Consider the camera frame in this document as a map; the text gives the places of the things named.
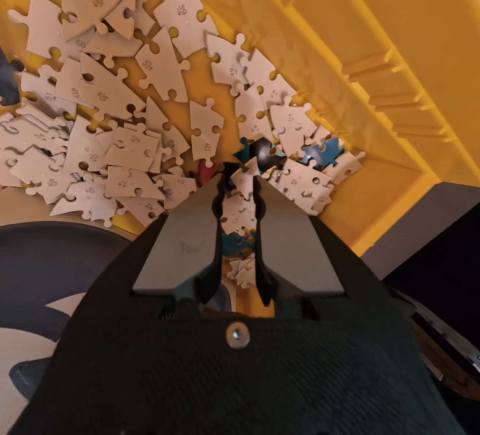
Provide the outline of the white jigsaw puzzle piece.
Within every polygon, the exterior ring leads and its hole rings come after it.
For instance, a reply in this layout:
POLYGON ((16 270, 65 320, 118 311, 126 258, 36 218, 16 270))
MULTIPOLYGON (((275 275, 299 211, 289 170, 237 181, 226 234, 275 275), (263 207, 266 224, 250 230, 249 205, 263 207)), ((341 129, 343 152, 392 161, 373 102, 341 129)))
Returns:
POLYGON ((235 185, 237 193, 245 200, 250 200, 254 193, 254 177, 260 175, 257 157, 253 157, 245 164, 246 171, 243 168, 238 168, 230 179, 235 185))

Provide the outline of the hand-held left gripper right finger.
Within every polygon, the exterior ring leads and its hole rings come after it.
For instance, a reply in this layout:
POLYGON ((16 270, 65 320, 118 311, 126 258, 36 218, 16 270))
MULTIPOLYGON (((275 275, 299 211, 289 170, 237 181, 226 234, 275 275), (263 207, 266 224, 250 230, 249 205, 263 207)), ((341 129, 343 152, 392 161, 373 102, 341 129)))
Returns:
POLYGON ((259 175, 253 178, 253 199, 255 283, 263 304, 343 295, 344 287, 307 213, 259 175))

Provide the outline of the pile of white puzzle pieces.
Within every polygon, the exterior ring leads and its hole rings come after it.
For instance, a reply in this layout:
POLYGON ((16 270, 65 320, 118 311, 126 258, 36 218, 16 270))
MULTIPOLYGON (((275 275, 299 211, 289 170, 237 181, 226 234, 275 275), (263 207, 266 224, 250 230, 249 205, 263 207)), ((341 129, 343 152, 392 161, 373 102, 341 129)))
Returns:
MULTIPOLYGON (((86 220, 110 227, 116 213, 132 213, 144 226, 167 215, 197 189, 183 173, 183 152, 206 160, 218 148, 224 118, 187 93, 183 72, 188 57, 206 48, 215 83, 230 85, 238 134, 245 148, 267 138, 283 150, 279 170, 260 174, 307 215, 316 216, 331 201, 334 184, 344 180, 360 152, 343 152, 336 165, 321 170, 303 165, 304 147, 313 145, 321 126, 308 117, 308 103, 293 104, 296 91, 275 85, 274 67, 260 66, 261 53, 242 50, 219 37, 213 20, 199 21, 200 0, 164 0, 155 9, 162 22, 153 42, 135 38, 154 21, 143 10, 146 0, 29 0, 26 17, 10 10, 12 21, 26 24, 26 50, 43 58, 60 51, 60 71, 50 65, 38 75, 22 71, 17 80, 17 113, 1 114, 1 189, 16 187, 40 196, 50 215, 81 212, 86 220)), ((243 235, 253 229, 255 202, 237 193, 225 196, 221 228, 243 235)), ((228 273, 238 285, 255 285, 255 253, 228 273)))

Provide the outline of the red jigsaw puzzle piece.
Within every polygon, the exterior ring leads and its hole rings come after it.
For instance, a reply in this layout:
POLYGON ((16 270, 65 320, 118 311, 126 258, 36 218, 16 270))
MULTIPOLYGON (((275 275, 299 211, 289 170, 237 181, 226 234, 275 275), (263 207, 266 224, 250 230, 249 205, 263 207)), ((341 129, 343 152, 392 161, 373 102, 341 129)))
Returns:
POLYGON ((196 180, 197 186, 202 187, 208 183, 218 173, 218 162, 213 161, 210 167, 207 167, 206 160, 201 159, 196 172, 190 172, 190 176, 196 180))

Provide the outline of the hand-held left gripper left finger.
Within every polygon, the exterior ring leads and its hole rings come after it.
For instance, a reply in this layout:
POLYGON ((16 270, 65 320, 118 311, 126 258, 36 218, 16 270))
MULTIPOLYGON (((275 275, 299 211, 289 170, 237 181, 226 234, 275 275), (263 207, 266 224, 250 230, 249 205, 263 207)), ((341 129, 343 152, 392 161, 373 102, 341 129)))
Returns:
POLYGON ((225 176, 217 174, 170 211, 133 285, 136 294, 209 302, 221 281, 224 197, 225 176))

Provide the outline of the black jigsaw puzzle piece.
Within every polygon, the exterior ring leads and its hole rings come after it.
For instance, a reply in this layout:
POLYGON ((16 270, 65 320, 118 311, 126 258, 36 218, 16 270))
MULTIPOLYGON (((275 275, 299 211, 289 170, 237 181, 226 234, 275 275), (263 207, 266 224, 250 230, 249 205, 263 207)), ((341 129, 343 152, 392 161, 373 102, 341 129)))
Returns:
POLYGON ((249 144, 249 158, 257 159, 260 174, 276 167, 279 168, 285 162, 287 156, 267 138, 259 138, 249 144))

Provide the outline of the yellow plastic bin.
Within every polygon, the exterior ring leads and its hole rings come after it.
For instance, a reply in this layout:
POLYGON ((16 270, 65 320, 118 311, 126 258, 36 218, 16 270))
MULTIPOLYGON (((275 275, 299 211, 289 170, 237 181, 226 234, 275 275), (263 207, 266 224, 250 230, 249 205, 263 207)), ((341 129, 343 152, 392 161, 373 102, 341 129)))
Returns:
MULTIPOLYGON (((358 254, 436 183, 479 186, 479 0, 201 0, 366 152, 321 219, 358 254)), ((163 0, 147 0, 153 9, 163 0)))

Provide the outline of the blue ear cutout sheet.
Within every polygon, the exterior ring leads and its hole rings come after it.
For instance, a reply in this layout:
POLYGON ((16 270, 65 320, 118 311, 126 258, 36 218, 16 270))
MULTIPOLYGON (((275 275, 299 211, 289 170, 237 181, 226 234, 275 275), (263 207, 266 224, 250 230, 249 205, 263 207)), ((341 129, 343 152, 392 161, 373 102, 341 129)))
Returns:
POLYGON ((105 229, 71 222, 1 228, 1 434, 33 396, 87 290, 129 243, 105 229))

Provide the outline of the blue jigsaw puzzle piece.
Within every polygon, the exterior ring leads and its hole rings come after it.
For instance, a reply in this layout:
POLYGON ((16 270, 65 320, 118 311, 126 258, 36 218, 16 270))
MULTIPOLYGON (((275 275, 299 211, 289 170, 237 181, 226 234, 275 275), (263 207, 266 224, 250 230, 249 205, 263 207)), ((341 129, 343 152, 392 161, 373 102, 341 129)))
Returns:
POLYGON ((318 170, 326 168, 330 164, 335 166, 337 164, 336 158, 345 151, 343 146, 339 146, 339 141, 339 138, 331 138, 325 140, 321 146, 315 144, 304 147, 305 156, 300 160, 300 163, 309 165, 310 160, 315 160, 315 165, 310 165, 310 167, 318 170))

